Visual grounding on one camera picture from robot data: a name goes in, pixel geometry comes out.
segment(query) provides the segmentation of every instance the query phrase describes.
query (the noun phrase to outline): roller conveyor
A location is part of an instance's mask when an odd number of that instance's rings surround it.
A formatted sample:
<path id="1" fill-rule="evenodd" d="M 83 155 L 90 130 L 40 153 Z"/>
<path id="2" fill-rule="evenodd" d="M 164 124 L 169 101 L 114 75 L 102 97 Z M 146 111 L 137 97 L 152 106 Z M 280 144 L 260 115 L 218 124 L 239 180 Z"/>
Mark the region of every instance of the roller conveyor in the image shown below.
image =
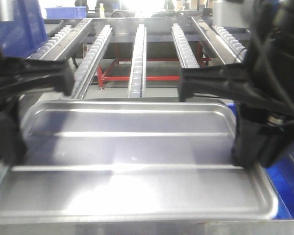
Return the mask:
<path id="1" fill-rule="evenodd" d="M 198 62 L 196 61 L 185 34 L 177 23 L 173 24 L 172 36 L 181 67 L 186 69 L 199 68 Z"/>
<path id="2" fill-rule="evenodd" d="M 72 99 L 83 98 L 86 94 L 99 63 L 107 50 L 111 37 L 112 27 L 106 25 L 74 74 L 75 85 L 71 95 Z"/>
<path id="3" fill-rule="evenodd" d="M 78 43 L 91 32 L 92 25 L 91 19 L 82 19 L 74 28 L 66 25 L 30 58 L 55 61 L 72 56 Z"/>
<path id="4" fill-rule="evenodd" d="M 143 97 L 146 88 L 147 31 L 143 24 L 137 29 L 133 49 L 132 68 L 128 84 L 128 98 Z"/>

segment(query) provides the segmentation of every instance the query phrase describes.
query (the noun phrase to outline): blue plastic crate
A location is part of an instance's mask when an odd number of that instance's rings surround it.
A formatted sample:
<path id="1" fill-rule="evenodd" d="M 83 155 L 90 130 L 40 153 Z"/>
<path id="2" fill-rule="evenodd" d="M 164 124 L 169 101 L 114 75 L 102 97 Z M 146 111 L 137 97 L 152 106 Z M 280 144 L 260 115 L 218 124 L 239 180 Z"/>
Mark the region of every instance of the blue plastic crate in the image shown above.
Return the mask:
<path id="1" fill-rule="evenodd" d="M 45 8 L 48 19 L 86 18 L 86 6 Z"/>
<path id="2" fill-rule="evenodd" d="M 0 22 L 0 45 L 5 56 L 26 58 L 48 39 L 37 0 L 14 0 L 14 21 Z"/>

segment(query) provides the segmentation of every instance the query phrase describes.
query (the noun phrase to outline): metal tray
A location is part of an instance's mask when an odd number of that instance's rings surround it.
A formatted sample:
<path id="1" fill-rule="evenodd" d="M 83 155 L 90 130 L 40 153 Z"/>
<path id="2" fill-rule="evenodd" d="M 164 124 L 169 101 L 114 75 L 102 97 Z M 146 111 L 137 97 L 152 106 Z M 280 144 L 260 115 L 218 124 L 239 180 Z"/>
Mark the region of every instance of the metal tray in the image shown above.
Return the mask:
<path id="1" fill-rule="evenodd" d="M 0 223 L 271 219 L 257 165 L 233 165 L 216 103 L 48 101 L 23 119 L 27 162 L 0 181 Z"/>

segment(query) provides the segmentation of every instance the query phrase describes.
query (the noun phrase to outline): black cable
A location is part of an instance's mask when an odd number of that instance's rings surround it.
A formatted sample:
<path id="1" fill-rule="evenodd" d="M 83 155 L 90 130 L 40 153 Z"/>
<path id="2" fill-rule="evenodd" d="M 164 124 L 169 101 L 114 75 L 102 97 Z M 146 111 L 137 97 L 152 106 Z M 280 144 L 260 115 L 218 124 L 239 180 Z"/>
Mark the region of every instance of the black cable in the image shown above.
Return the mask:
<path id="1" fill-rule="evenodd" d="M 235 59 L 234 59 L 234 61 L 233 61 L 233 64 L 237 61 L 237 59 L 239 58 L 240 54 L 241 54 L 244 50 L 246 50 L 245 47 L 244 47 L 243 49 L 241 49 L 240 52 L 236 55 L 236 57 L 235 57 Z"/>
<path id="2" fill-rule="evenodd" d="M 266 67 L 266 72 L 268 75 L 267 78 L 269 79 L 269 82 L 271 83 L 272 88 L 278 94 L 280 99 L 289 107 L 290 111 L 294 115 L 294 103 L 291 100 L 291 98 L 289 97 L 289 95 L 286 93 L 284 88 L 281 86 L 279 80 L 277 79 L 277 77 L 271 67 L 271 64 L 269 62 L 268 56 L 265 53 L 264 47 L 260 41 L 260 38 L 259 38 L 257 31 L 253 29 L 251 36 L 252 36 L 253 42 L 254 42 L 261 58 L 263 59 L 264 65 Z"/>

